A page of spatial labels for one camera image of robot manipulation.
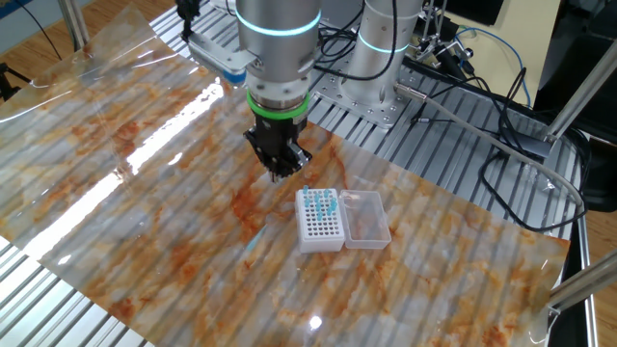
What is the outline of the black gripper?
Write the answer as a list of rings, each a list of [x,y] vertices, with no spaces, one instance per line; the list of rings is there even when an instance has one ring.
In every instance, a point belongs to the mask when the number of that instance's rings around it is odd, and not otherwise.
[[[311,160],[312,155],[297,144],[307,122],[306,117],[274,120],[256,116],[255,127],[244,132],[272,182],[294,175]]]

